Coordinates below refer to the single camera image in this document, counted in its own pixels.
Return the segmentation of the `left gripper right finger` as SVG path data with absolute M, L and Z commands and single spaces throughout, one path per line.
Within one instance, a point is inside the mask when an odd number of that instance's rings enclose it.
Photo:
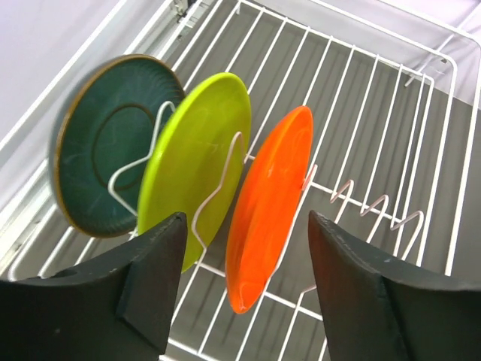
M 396 258 L 311 211 L 308 241 L 332 360 L 478 360 L 480 284 Z

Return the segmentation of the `orange plate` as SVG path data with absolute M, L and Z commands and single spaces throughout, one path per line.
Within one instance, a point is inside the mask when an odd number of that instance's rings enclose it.
M 228 300 L 236 314 L 251 309 L 276 268 L 301 197 L 312 143 L 312 112 L 299 106 L 275 126 L 250 166 L 225 256 Z

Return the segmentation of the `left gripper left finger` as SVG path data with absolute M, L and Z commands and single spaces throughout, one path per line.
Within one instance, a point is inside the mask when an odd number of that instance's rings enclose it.
M 180 282 L 187 219 L 49 278 L 1 283 L 3 354 L 163 354 Z

